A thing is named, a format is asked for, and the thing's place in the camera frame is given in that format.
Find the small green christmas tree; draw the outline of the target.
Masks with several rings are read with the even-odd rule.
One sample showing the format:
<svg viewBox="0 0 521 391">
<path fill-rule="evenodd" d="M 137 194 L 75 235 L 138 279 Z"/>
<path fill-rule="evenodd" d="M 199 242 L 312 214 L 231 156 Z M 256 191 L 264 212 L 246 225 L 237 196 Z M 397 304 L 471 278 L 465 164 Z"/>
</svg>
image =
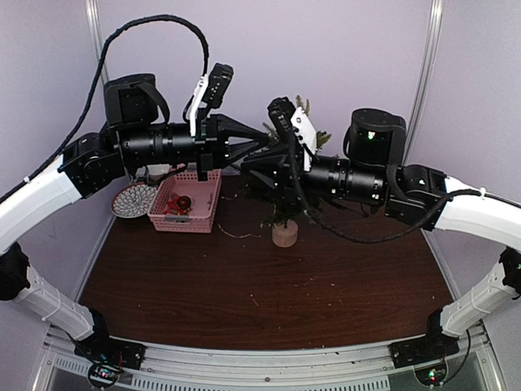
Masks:
<svg viewBox="0 0 521 391">
<path fill-rule="evenodd" d="M 263 126 L 269 136 L 269 146 L 265 149 L 279 145 L 281 142 L 275 134 L 275 128 L 267 123 L 264 123 Z M 272 205 L 273 211 L 261 221 L 260 225 L 271 228 L 274 244 L 282 248 L 288 248 L 295 244 L 298 238 L 296 218 L 303 213 L 303 210 L 301 212 L 279 212 L 270 197 L 270 190 L 263 190 L 245 174 L 243 174 L 243 182 L 240 188 L 245 198 Z"/>
</svg>

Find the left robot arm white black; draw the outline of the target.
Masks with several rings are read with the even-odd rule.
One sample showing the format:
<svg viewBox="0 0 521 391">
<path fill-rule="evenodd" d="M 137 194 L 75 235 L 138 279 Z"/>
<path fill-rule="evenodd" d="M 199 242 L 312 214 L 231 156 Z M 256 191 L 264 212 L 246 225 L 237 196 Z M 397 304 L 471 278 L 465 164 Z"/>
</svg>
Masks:
<svg viewBox="0 0 521 391">
<path fill-rule="evenodd" d="M 195 164 L 199 180 L 268 143 L 265 133 L 217 112 L 230 77 L 202 77 L 190 120 L 172 123 L 155 76 L 138 73 L 103 88 L 106 124 L 70 143 L 34 178 L 1 204 L 1 298 L 26 305 L 64 330 L 100 362 L 116 342 L 103 316 L 63 295 L 30 265 L 20 237 L 62 208 L 147 165 Z"/>
</svg>

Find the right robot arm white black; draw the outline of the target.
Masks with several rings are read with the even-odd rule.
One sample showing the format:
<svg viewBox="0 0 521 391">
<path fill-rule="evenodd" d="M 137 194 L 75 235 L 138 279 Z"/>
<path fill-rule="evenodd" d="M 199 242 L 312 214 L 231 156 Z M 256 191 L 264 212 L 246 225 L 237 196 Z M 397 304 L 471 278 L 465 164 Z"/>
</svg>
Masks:
<svg viewBox="0 0 521 391">
<path fill-rule="evenodd" d="M 432 360 L 449 341 L 520 293 L 520 206 L 423 165 L 404 165 L 406 123 L 374 108 L 352 113 L 342 159 L 321 156 L 301 108 L 271 109 L 282 144 L 247 157 L 242 171 L 310 210 L 306 192 L 384 209 L 410 231 L 458 231 L 504 245 L 499 262 L 462 298 L 433 313 L 417 351 Z"/>
</svg>

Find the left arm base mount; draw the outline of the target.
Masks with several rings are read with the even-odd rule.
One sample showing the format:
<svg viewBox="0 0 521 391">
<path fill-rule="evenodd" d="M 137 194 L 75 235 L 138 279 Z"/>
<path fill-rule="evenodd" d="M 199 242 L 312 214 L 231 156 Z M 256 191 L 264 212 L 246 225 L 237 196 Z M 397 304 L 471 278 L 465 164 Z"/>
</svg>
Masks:
<svg viewBox="0 0 521 391">
<path fill-rule="evenodd" d="M 146 346 L 136 342 L 118 340 L 110 336 L 90 336 L 74 340 L 74 354 L 90 362 L 87 380 L 97 389 L 115 385 L 126 370 L 139 370 L 145 358 Z"/>
</svg>

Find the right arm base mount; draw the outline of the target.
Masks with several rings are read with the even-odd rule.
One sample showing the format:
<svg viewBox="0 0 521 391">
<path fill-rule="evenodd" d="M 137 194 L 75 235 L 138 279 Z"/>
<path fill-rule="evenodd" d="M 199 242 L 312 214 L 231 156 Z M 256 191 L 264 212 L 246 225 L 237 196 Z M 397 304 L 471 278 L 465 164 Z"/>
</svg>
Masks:
<svg viewBox="0 0 521 391">
<path fill-rule="evenodd" d="M 412 367 L 419 384 L 429 388 L 449 379 L 446 358 L 460 351 L 457 340 L 428 341 L 425 336 L 392 343 L 389 350 L 396 369 Z"/>
</svg>

